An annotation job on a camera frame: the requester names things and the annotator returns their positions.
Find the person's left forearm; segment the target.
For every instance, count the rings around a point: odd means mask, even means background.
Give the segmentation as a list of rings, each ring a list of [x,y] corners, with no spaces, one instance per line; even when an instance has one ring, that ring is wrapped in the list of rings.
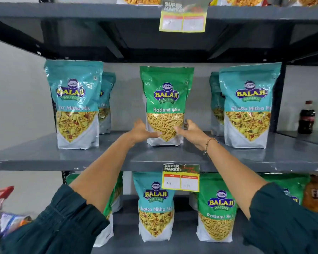
[[[120,136],[69,186],[101,213],[106,208],[128,151],[134,146],[129,132]]]

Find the dark cola bottle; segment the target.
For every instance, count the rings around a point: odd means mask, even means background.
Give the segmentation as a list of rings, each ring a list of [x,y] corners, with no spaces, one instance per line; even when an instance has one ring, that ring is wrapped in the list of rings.
[[[305,102],[305,107],[301,110],[298,121],[297,132],[299,134],[311,134],[313,132],[313,125],[315,122],[315,110],[313,101],[308,100]]]

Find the dark green sleeve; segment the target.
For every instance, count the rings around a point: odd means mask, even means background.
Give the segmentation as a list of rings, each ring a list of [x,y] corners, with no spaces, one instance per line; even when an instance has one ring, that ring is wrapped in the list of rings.
[[[318,254],[318,213],[267,183],[254,195],[243,244],[264,254]]]
[[[110,222],[93,205],[63,184],[32,222],[2,240],[2,254],[91,254]]]

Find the grey metal shelf rack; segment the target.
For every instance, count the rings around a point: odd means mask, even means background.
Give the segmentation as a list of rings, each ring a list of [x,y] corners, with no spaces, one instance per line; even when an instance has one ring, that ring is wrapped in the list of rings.
[[[313,131],[311,134],[300,134],[297,131],[277,131],[276,133],[318,145],[318,131]]]
[[[288,27],[304,26],[305,31],[318,26],[318,7],[232,7],[212,6],[208,8],[205,32],[199,36],[183,36],[183,33],[159,32],[160,6],[133,6],[122,4],[93,3],[0,3],[0,41],[24,51],[54,59],[95,59],[104,62],[187,62],[202,63],[208,59],[218,62],[280,62],[288,65],[318,65],[318,32],[307,35],[291,44],[291,38],[274,42],[277,46],[262,48],[234,48],[228,44],[239,39],[234,33],[222,40],[220,26],[238,26],[247,31],[244,35],[253,37],[254,27],[268,27],[281,37]],[[39,27],[46,40],[38,41],[32,31]],[[77,45],[65,40],[90,37]],[[126,40],[149,40],[150,48],[130,48]],[[97,148],[88,150],[58,149],[56,136],[51,134],[37,140],[0,151],[0,170],[35,171],[81,171],[92,163],[98,154],[109,147],[120,132],[107,136]],[[292,144],[287,151],[293,151],[296,159],[279,154],[281,143]],[[123,170],[133,168],[145,170],[150,165],[160,169],[166,162],[198,163],[205,172],[216,172],[205,156],[192,150],[190,143],[183,147],[155,147],[153,151],[140,144],[131,151]],[[288,165],[298,166],[297,172],[309,172],[318,168],[314,158],[318,145],[295,140],[289,136],[272,133],[272,143],[267,146],[267,158],[271,161],[244,159],[253,168],[269,172],[290,172]]]

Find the yellow snack packet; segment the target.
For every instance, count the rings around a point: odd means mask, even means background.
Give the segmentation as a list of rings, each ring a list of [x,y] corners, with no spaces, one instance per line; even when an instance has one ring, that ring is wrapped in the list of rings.
[[[318,5],[318,0],[289,0],[291,6],[312,7]]]
[[[117,4],[128,5],[161,5],[162,0],[117,0]]]
[[[216,0],[217,6],[254,7],[262,6],[263,0]]]

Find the person's right hand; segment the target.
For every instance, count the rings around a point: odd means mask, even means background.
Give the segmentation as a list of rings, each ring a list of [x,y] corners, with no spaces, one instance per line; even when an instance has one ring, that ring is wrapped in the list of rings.
[[[208,147],[212,142],[218,144],[218,141],[206,135],[192,120],[187,119],[183,125],[183,128],[187,130],[187,135],[183,136],[189,142],[191,142],[196,148],[201,151],[207,152]]]

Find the yellow shelf price label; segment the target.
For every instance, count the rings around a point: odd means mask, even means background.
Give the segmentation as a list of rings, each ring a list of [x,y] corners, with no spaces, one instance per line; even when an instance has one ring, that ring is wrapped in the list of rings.
[[[159,31],[204,33],[209,1],[162,0]]]
[[[199,192],[200,165],[166,163],[161,187],[166,190]]]

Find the colourful packet in basket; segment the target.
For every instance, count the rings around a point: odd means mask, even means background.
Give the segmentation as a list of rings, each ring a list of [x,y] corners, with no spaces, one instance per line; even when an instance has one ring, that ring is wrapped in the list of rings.
[[[32,218],[30,216],[2,212],[0,215],[0,235],[5,237],[31,221]]]

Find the dark green left sleeve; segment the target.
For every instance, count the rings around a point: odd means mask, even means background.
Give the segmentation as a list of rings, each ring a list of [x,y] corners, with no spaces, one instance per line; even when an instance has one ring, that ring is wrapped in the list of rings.
[[[32,222],[2,240],[2,254],[91,254],[110,222],[93,205],[63,184]]]

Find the person's right forearm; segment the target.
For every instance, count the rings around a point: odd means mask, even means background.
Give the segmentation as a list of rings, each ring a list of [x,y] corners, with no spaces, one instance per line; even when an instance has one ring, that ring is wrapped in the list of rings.
[[[212,142],[206,152],[247,219],[255,194],[268,182],[231,155],[221,144]]]

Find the dark green right sleeve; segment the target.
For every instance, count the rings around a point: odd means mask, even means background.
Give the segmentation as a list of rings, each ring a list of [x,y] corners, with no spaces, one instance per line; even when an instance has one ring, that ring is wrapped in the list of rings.
[[[318,213],[267,183],[254,195],[243,244],[264,254],[318,254]]]

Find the green snack packet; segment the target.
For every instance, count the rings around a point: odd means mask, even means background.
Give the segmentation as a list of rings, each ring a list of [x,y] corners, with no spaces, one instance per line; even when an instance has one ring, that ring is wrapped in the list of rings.
[[[219,173],[201,173],[197,194],[200,241],[230,243],[237,214],[237,202]]]
[[[302,205],[305,187],[310,182],[309,174],[264,173],[259,175],[266,181],[279,185],[285,195],[291,197],[299,205]]]
[[[114,189],[112,190],[112,193],[111,193],[109,200],[106,204],[106,207],[103,211],[103,215],[109,221],[109,224],[97,236],[95,243],[93,245],[94,248],[102,247],[114,236],[113,211],[112,211],[113,200],[114,200]]]
[[[143,101],[146,111],[146,129],[161,132],[150,138],[150,146],[179,146],[183,137],[174,127],[182,127],[187,97],[192,88],[194,68],[140,66]]]
[[[111,204],[111,210],[113,213],[118,212],[122,208],[123,202],[123,171],[118,175],[117,182],[114,187],[113,201]]]

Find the teal snack packet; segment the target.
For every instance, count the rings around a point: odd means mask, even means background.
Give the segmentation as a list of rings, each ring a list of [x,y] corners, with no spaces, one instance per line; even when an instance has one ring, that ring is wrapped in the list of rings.
[[[225,96],[221,92],[219,72],[212,72],[209,78],[211,88],[211,133],[224,136]]]
[[[272,116],[273,88],[282,63],[222,68],[219,82],[224,104],[225,144],[265,149]]]
[[[174,190],[162,188],[162,173],[132,173],[138,200],[139,235],[143,242],[170,240],[174,224]]]
[[[108,134],[111,130],[110,94],[116,82],[116,75],[112,72],[103,72],[101,90],[98,101],[99,134]]]
[[[103,62],[46,60],[44,69],[55,103],[58,148],[97,147]]]

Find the person's left hand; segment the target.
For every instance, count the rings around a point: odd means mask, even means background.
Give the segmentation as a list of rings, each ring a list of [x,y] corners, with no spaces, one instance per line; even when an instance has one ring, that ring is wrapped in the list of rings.
[[[126,138],[131,147],[137,143],[146,141],[148,139],[148,130],[145,123],[141,119],[136,120],[133,128],[126,133]]]

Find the red shopping basket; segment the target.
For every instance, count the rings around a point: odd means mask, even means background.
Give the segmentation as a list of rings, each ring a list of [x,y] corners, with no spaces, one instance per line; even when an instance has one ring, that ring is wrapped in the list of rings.
[[[14,186],[9,186],[9,187],[0,189],[0,210],[3,207],[4,201],[10,196],[13,190],[14,190]]]

